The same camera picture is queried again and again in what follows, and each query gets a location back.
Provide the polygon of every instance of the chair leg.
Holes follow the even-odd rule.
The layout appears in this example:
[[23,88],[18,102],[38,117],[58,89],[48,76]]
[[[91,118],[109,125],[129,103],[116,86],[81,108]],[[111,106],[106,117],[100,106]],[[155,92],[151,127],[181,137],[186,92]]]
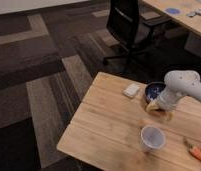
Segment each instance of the chair leg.
[[126,58],[127,57],[127,55],[125,54],[125,55],[117,55],[117,56],[109,56],[109,57],[105,57],[105,58],[103,58],[103,64],[104,65],[108,65],[108,60],[110,60],[110,59],[121,59],[121,58]]
[[122,72],[122,75],[125,75],[125,74],[127,73],[127,69],[128,69],[128,67],[129,67],[131,61],[132,61],[132,56],[131,56],[131,55],[128,55],[128,58],[127,58],[127,60],[126,60],[126,64],[125,64],[124,69],[123,69],[123,72]]

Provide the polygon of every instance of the orange object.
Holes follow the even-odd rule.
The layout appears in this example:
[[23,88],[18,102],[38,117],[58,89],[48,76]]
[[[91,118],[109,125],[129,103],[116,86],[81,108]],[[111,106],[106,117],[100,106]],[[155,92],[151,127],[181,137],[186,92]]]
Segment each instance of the orange object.
[[193,146],[192,148],[189,149],[189,152],[194,156],[196,157],[198,160],[201,161],[201,150],[196,147],[196,146]]
[[191,143],[188,142],[188,140],[186,138],[184,138],[184,143],[185,145],[189,148],[189,152],[198,160],[201,161],[201,150],[196,147],[193,146]]

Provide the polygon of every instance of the wooden surface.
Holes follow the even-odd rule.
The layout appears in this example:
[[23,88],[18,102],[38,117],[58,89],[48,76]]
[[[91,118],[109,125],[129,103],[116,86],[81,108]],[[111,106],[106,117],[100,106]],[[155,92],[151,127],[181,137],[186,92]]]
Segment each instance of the wooden surface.
[[[186,16],[191,11],[201,9],[201,0],[142,0],[145,4],[170,16],[174,21],[201,36],[201,16]],[[169,14],[167,8],[176,8],[180,14]]]
[[[103,170],[200,171],[183,144],[186,136],[201,147],[201,103],[186,97],[181,100],[171,122],[144,110],[144,84],[134,99],[122,95],[133,81],[99,73],[88,90],[70,125],[58,143],[58,150]],[[161,128],[165,146],[145,154],[141,150],[143,123]]]

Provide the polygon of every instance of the chair wheel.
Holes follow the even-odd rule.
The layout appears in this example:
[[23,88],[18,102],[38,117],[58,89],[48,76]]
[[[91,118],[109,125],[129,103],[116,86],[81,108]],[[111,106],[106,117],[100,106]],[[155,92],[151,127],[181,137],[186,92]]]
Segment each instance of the chair wheel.
[[106,59],[103,59],[103,65],[108,65],[108,61]]

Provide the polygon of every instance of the small white object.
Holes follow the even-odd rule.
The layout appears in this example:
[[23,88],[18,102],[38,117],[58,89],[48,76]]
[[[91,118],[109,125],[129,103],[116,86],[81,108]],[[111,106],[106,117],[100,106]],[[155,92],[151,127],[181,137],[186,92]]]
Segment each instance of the small white object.
[[186,14],[188,17],[194,17],[196,15],[195,11],[191,11],[190,13]]
[[137,84],[130,84],[124,91],[123,94],[126,95],[127,97],[133,98],[138,90],[140,89],[140,87]]
[[160,149],[165,144],[165,135],[159,128],[147,125],[141,131],[141,143],[144,152]]
[[196,12],[196,14],[198,14],[198,15],[201,16],[201,9],[198,9],[198,10],[196,10],[195,12]]

